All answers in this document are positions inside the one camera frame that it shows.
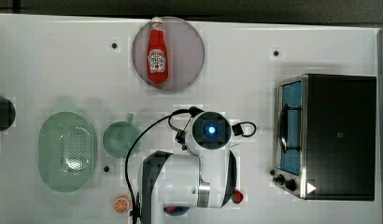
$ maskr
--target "green colander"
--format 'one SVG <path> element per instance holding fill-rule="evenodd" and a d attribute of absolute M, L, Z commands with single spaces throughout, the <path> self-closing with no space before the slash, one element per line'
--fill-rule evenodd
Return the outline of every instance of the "green colander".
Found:
<path fill-rule="evenodd" d="M 39 133 L 39 173 L 52 189 L 71 192 L 91 178 L 96 164 L 92 126 L 80 115 L 60 112 Z"/>

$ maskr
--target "red ketchup bottle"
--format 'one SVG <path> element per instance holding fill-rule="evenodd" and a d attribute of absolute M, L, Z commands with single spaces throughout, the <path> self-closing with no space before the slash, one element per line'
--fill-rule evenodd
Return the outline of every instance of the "red ketchup bottle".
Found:
<path fill-rule="evenodd" d="M 168 57 L 164 42 L 163 21 L 158 17 L 151 20 L 147 66 L 150 81 L 162 83 L 168 79 Z"/>

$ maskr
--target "orange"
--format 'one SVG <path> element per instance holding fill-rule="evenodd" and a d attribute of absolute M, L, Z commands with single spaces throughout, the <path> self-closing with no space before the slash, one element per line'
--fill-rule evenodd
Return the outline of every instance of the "orange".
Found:
<path fill-rule="evenodd" d="M 131 203 L 127 195 L 121 195 L 115 199 L 113 207 L 118 213 L 126 212 L 130 209 Z"/>

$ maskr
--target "round plate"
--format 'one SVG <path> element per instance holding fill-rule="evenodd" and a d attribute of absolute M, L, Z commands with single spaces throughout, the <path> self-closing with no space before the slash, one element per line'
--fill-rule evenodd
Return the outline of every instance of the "round plate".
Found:
<path fill-rule="evenodd" d="M 165 45 L 168 52 L 168 79 L 151 82 L 147 73 L 147 50 L 150 22 L 136 35 L 133 44 L 133 63 L 139 76 L 149 85 L 165 91 L 180 91 L 190 86 L 204 65 L 204 43 L 188 22 L 175 17 L 162 17 Z"/>

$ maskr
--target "white table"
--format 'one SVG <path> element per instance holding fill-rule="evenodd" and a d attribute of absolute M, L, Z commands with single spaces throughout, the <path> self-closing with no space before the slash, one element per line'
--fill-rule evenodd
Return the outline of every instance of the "white table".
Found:
<path fill-rule="evenodd" d="M 259 131 L 234 147 L 243 203 L 191 209 L 166 223 L 381 223 L 379 144 L 373 202 L 301 201 L 275 187 L 268 174 L 274 166 L 275 85 L 305 73 L 377 76 L 377 29 L 192 22 L 205 42 L 206 62 L 194 84 L 168 94 L 142 81 L 132 64 L 134 37 L 146 22 L 0 15 L 0 94 L 17 110 L 13 126 L 0 133 L 1 224 L 127 222 L 112 208 L 128 189 L 123 161 L 103 148 L 105 128 L 133 112 L 143 130 L 188 105 L 254 121 Z M 113 40 L 118 49 L 110 48 Z M 274 50 L 279 57 L 272 56 Z M 87 186 L 62 194 L 40 178 L 37 137 L 42 123 L 69 103 L 92 123 L 98 162 Z M 173 137 L 166 124 L 145 136 L 131 159 L 131 178 L 152 151 L 179 153 Z M 106 165 L 109 173 L 103 172 Z"/>

